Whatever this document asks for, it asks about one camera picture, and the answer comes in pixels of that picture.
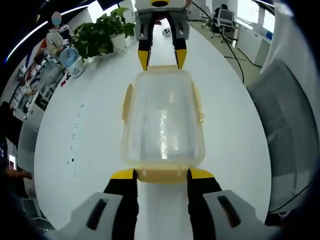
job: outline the gray chair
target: gray chair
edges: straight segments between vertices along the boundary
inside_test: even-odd
[[[269,211],[274,211],[311,181],[319,156],[318,129],[307,96],[282,61],[273,61],[247,89],[268,143],[272,174]],[[306,192],[273,213],[296,208]]]
[[[224,38],[231,42],[231,39],[225,36],[225,31],[235,30],[235,13],[230,10],[220,8],[217,18],[213,17],[212,19],[214,22],[216,22],[216,26],[221,30],[221,32],[213,32],[211,38],[214,38],[214,36],[219,36],[222,43],[224,42]]]

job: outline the green plant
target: green plant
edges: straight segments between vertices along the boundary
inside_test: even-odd
[[[110,16],[102,15],[96,23],[83,23],[74,30],[76,40],[74,47],[83,58],[101,56],[102,53],[114,52],[111,38],[124,34],[125,37],[135,36],[135,24],[126,23],[124,12],[126,7],[119,7],[111,12]]]

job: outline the plastic food container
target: plastic food container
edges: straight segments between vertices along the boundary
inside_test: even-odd
[[[138,75],[122,109],[122,158],[144,182],[185,179],[205,156],[198,90],[186,71],[161,68]]]

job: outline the cable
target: cable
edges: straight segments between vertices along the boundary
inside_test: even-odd
[[[208,13],[206,13],[206,11],[204,11],[200,6],[198,6],[198,5],[197,5],[196,3],[194,3],[194,2],[192,2],[192,4],[195,5],[200,11],[202,11],[202,12],[208,17],[208,19],[210,19],[210,21],[211,21],[212,24],[215,24],[214,20],[209,16]],[[242,67],[241,67],[241,65],[240,65],[240,62],[239,62],[238,58],[236,57],[234,51],[231,49],[231,47],[230,47],[230,45],[229,45],[228,40],[226,39],[226,37],[223,36],[223,35],[221,34],[221,32],[220,32],[220,35],[221,35],[221,37],[223,38],[223,40],[225,41],[225,43],[227,44],[228,48],[230,49],[231,53],[232,53],[233,56],[234,56],[234,59],[236,60],[236,62],[237,62],[238,65],[239,65],[239,68],[240,68],[240,71],[241,71],[241,74],[242,74],[242,83],[244,84],[244,83],[245,83],[245,75],[244,75],[244,71],[242,70]]]
[[[268,211],[268,214],[272,214],[280,209],[282,209],[283,207],[285,207],[286,205],[288,205],[290,202],[292,202],[296,197],[298,197],[300,194],[302,194],[304,192],[304,190],[306,190],[309,186],[310,186],[311,182],[309,182],[309,184],[307,186],[304,187],[304,189],[302,189],[299,193],[297,193],[293,198],[291,198],[289,201],[287,201],[285,204],[283,204],[282,206],[278,207],[275,210],[272,211]]]

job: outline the floor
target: floor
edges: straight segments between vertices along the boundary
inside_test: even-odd
[[[230,63],[236,73],[242,78],[241,70],[237,61],[235,60],[233,54],[228,48],[227,44],[221,43],[220,37],[216,36],[211,38],[212,34],[209,32],[209,28],[202,28],[200,21],[189,21],[190,26],[196,29],[201,35],[203,35],[212,45],[221,52],[225,59]],[[244,74],[244,84],[246,86],[250,85],[257,77],[260,75],[261,67],[253,65],[248,58],[237,48],[232,48],[234,54],[239,60]]]

